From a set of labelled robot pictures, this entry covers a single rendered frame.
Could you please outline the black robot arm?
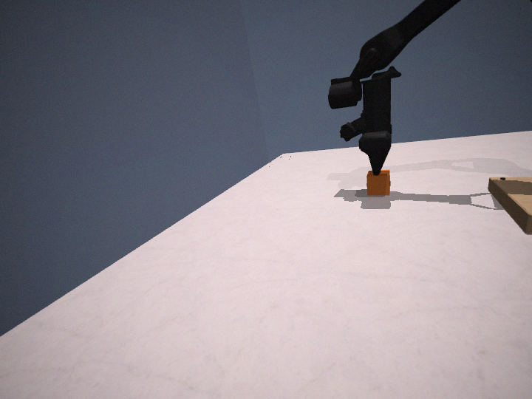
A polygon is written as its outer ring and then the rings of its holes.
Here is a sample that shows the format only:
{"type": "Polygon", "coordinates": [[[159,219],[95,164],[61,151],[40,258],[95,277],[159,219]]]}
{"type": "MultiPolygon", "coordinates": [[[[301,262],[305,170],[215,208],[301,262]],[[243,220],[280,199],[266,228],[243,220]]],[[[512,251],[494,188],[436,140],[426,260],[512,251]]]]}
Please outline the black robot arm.
{"type": "MultiPolygon", "coordinates": [[[[391,100],[391,78],[401,76],[394,66],[386,68],[419,33],[451,9],[460,0],[424,0],[397,24],[369,39],[361,48],[360,59],[349,77],[331,80],[328,101],[331,109],[363,104],[384,103],[391,100]],[[373,75],[372,75],[373,74],[373,75]],[[360,81],[372,75],[371,80],[360,81]]],[[[369,133],[366,118],[361,117],[341,127],[340,137],[345,141],[369,133]]]]}

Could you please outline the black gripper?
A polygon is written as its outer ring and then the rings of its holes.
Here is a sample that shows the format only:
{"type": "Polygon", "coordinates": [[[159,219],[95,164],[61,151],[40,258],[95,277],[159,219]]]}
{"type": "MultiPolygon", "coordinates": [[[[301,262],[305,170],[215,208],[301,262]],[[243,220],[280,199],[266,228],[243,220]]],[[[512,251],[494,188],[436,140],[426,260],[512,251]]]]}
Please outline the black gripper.
{"type": "Polygon", "coordinates": [[[372,172],[378,176],[392,145],[391,101],[364,105],[369,133],[359,140],[359,149],[369,156],[372,172]]]}

